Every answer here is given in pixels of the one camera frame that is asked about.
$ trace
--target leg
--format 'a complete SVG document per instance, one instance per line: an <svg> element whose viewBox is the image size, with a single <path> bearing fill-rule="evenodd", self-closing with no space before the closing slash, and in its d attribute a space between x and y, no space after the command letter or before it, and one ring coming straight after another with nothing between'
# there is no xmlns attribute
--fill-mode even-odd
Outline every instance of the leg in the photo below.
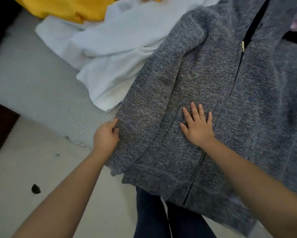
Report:
<svg viewBox="0 0 297 238"><path fill-rule="evenodd" d="M166 204L173 238L216 238L201 215L170 202Z"/></svg>
<svg viewBox="0 0 297 238"><path fill-rule="evenodd" d="M159 196L136 188L137 224L134 238L171 238L163 203Z"/></svg>

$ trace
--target gray knit jacket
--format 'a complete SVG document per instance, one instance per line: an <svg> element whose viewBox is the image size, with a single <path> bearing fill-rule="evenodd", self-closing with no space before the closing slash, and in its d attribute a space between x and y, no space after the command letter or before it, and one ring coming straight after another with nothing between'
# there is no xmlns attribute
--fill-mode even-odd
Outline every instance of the gray knit jacket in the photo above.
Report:
<svg viewBox="0 0 297 238"><path fill-rule="evenodd" d="M297 44L282 39L297 0L221 0L182 16L146 62L119 108L120 139L108 166L179 206L246 236L255 218L220 168L185 138L182 107L212 110L218 140L297 192Z"/></svg>

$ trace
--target tile floor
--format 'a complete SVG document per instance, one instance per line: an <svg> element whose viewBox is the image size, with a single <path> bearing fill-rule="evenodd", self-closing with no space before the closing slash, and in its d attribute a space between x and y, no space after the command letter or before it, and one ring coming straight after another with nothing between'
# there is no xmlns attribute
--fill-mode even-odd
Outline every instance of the tile floor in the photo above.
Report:
<svg viewBox="0 0 297 238"><path fill-rule="evenodd" d="M48 128L20 117L0 151L0 238L10 237L32 210L89 154ZM41 193L31 192L37 184ZM131 238L135 188L104 168L75 237ZM207 219L218 238L241 235ZM251 237L270 237L257 226Z"/></svg>

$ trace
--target white cloth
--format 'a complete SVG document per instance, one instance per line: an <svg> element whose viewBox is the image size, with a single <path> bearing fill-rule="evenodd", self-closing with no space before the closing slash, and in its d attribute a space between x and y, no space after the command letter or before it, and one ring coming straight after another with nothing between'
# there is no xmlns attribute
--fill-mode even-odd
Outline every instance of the white cloth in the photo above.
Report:
<svg viewBox="0 0 297 238"><path fill-rule="evenodd" d="M104 111L119 104L146 59L187 11L219 0L120 0L101 23L83 25L52 16L36 33L57 55L80 70L77 79Z"/></svg>

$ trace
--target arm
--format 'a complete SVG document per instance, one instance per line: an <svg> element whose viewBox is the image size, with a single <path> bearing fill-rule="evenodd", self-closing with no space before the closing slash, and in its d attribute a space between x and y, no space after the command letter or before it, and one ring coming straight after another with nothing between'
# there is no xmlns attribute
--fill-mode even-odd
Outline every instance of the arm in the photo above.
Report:
<svg viewBox="0 0 297 238"><path fill-rule="evenodd" d="M297 195L220 143L212 129L212 113L206 121L202 105L191 103L193 118L186 108L188 124L180 124L185 136L201 147L222 169L242 202L275 238L297 238Z"/></svg>
<svg viewBox="0 0 297 238"><path fill-rule="evenodd" d="M73 237L99 174L119 141L118 119L102 124L91 154L30 214L12 238Z"/></svg>

